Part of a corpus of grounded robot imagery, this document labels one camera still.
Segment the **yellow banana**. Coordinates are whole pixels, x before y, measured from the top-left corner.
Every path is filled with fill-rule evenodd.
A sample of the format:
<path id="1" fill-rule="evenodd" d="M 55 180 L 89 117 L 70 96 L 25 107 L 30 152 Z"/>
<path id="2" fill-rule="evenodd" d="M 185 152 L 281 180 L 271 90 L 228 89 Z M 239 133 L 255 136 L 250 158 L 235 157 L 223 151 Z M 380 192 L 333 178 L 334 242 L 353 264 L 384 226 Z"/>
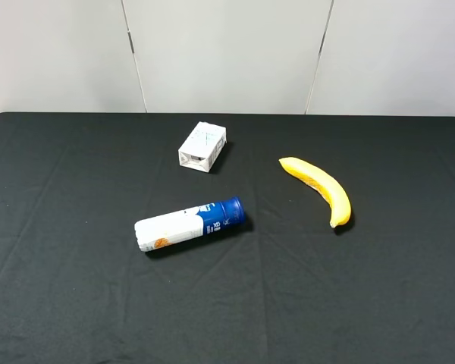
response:
<path id="1" fill-rule="evenodd" d="M 348 195 L 331 175 L 299 158 L 285 157 L 278 161 L 288 174 L 313 188 L 329 204 L 329 224 L 332 228 L 344 225 L 350 220 L 352 208 Z"/>

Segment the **small white carton box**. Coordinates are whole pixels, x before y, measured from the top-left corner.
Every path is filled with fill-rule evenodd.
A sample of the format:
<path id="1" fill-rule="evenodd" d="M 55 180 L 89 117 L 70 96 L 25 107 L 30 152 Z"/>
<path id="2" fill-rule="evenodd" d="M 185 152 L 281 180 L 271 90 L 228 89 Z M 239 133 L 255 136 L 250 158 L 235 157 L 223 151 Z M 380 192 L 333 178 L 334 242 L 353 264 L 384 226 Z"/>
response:
<path id="1" fill-rule="evenodd" d="M 226 143 L 225 127 L 200 121 L 178 150 L 179 164 L 209 173 Z"/>

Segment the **white and blue bottle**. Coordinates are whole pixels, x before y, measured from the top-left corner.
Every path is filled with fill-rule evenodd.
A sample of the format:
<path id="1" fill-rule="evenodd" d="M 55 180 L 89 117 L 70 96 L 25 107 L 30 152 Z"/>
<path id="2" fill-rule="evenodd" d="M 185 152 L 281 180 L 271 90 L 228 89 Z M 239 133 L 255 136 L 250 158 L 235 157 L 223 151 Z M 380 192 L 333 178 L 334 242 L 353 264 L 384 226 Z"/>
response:
<path id="1" fill-rule="evenodd" d="M 141 251 L 148 252 L 213 234 L 244 223 L 239 198 L 210 202 L 140 220 L 134 230 Z"/>

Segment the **black tablecloth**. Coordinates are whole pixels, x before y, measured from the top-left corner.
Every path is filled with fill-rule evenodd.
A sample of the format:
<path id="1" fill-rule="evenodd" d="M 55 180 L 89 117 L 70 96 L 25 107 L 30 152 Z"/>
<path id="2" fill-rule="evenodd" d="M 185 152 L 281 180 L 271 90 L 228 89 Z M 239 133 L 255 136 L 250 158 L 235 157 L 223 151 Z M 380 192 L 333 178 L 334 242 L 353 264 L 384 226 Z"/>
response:
<path id="1" fill-rule="evenodd" d="M 179 164 L 200 121 L 209 173 Z M 234 197 L 244 223 L 140 250 Z M 455 117 L 1 113 L 0 363 L 455 363 Z"/>

